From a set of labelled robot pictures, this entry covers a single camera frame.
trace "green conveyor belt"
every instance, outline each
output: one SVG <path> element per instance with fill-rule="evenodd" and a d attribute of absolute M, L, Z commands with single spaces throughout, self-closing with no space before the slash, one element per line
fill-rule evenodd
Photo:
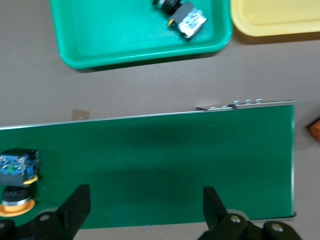
<path fill-rule="evenodd" d="M 41 160 L 36 205 L 17 225 L 80 184 L 91 189 L 83 228 L 204 222 L 204 186 L 251 219 L 294 215 L 293 105 L 1 129 L 0 151 L 12 148 Z"/>

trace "yellow tray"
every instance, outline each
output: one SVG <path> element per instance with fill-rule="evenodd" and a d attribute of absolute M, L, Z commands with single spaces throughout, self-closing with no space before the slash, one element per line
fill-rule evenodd
<path fill-rule="evenodd" d="M 230 0 L 234 25 L 254 37 L 320 32 L 320 0 Z"/>

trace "gray table surface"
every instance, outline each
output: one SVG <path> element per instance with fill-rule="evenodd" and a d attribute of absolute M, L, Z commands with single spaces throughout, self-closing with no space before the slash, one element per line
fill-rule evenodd
<path fill-rule="evenodd" d="M 57 52 L 49 1 L 0 0 L 0 22 L 0 126 L 70 121 L 72 109 L 100 119 L 233 100 L 297 100 L 297 216 L 285 221 L 304 240 L 319 239 L 320 143 L 306 125 L 320 116 L 320 33 L 254 38 L 235 29 L 217 53 L 75 70 Z M 75 239 L 195 240 L 206 229 L 205 223 L 86 229 Z"/>

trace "metal bolt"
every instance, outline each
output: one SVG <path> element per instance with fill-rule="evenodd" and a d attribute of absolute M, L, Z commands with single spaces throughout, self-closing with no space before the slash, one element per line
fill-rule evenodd
<path fill-rule="evenodd" d="M 282 233 L 282 232 L 284 231 L 283 227 L 282 227 L 280 224 L 278 224 L 278 223 L 273 223 L 273 224 L 271 225 L 271 228 L 272 228 L 273 230 L 275 230 L 276 232 L 280 232 L 280 233 Z"/>
<path fill-rule="evenodd" d="M 241 222 L 240 217 L 238 217 L 238 216 L 236 216 L 236 215 L 232 215 L 230 219 L 231 219 L 232 222 L 234 222 L 234 223 L 236 223 L 236 224 L 238 224 L 238 223 Z"/>
<path fill-rule="evenodd" d="M 45 220 L 48 220 L 50 218 L 50 216 L 48 214 L 46 215 L 43 215 L 39 218 L 40 221 L 45 221 Z"/>

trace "green tray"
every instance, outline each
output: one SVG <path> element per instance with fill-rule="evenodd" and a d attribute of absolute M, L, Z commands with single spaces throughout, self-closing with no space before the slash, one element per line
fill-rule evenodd
<path fill-rule="evenodd" d="M 251 219 L 291 217 L 293 122 L 284 105 L 3 127 L 1 151 L 38 149 L 41 161 L 36 205 L 13 219 L 58 207 L 80 184 L 91 189 L 83 228 L 204 222 L 204 186 Z"/>
<path fill-rule="evenodd" d="M 229 0 L 192 0 L 207 22 L 187 41 L 152 0 L 50 0 L 58 51 L 72 68 L 215 52 L 232 35 Z"/>

